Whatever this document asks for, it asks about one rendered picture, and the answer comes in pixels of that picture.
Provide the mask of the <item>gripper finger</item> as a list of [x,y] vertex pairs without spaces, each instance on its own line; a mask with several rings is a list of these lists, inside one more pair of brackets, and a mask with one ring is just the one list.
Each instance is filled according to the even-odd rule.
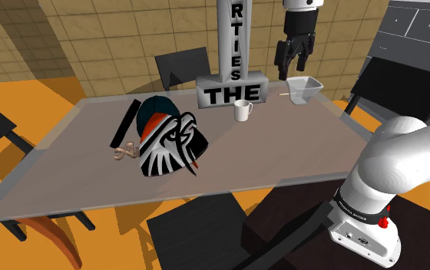
[[308,57],[313,53],[315,44],[315,34],[308,34],[302,38],[297,48],[298,61],[296,69],[298,71],[305,71],[306,62]]
[[292,41],[287,39],[285,41],[278,41],[276,46],[276,55],[274,64],[278,67],[279,79],[285,81],[287,79],[287,72],[293,54]]

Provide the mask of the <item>grey lettered block sculpture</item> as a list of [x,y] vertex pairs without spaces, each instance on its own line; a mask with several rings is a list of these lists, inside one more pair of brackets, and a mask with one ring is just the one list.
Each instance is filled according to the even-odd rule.
[[264,103],[269,79],[250,71],[252,0],[217,0],[219,73],[196,78],[199,108]]

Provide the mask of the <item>white mug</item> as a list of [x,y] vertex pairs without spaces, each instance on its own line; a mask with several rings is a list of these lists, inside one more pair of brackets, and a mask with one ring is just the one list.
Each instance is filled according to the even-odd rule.
[[253,109],[253,104],[248,100],[236,100],[233,105],[235,120],[239,122],[247,121]]

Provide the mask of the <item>glass top table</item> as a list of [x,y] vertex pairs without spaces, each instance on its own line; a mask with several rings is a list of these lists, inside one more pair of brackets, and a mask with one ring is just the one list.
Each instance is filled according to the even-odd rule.
[[195,91],[170,92],[209,146],[193,172],[152,178],[136,159],[115,160],[109,145],[133,97],[80,100],[0,183],[0,222],[39,231],[79,269],[76,248],[48,216],[345,177],[369,131],[323,95],[295,105],[281,93],[286,85],[272,83],[267,102],[238,122],[232,107],[201,109]]

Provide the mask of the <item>grey drawer cabinet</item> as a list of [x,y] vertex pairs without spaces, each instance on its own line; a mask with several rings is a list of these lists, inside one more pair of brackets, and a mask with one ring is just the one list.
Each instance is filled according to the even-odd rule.
[[390,0],[368,57],[430,71],[430,0]]

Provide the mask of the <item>black flat bar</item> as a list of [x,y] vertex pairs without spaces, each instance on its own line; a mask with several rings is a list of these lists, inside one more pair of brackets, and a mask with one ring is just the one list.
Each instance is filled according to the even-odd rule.
[[137,112],[140,108],[141,102],[137,99],[134,99],[131,103],[131,105],[129,106],[129,108],[127,109],[121,124],[119,125],[114,138],[111,141],[110,147],[111,148],[117,148],[121,145],[125,134],[128,131],[128,128],[130,127],[130,125],[132,124],[134,118],[137,115]]

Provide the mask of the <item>beige twisted small object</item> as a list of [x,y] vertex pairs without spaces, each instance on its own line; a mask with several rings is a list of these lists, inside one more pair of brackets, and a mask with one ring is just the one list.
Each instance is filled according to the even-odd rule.
[[123,147],[117,147],[114,150],[115,160],[122,160],[125,156],[138,158],[140,156],[139,148],[135,147],[133,142],[127,142]]

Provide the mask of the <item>dark robot stand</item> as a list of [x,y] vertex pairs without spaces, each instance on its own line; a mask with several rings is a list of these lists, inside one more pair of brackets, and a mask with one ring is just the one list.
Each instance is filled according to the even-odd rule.
[[[333,198],[342,180],[272,189],[243,223],[241,245],[260,250],[282,227],[323,200]],[[390,203],[391,224],[398,227],[402,250],[391,268],[383,268],[333,242],[328,230],[291,252],[268,270],[430,270],[430,211],[396,196]]]

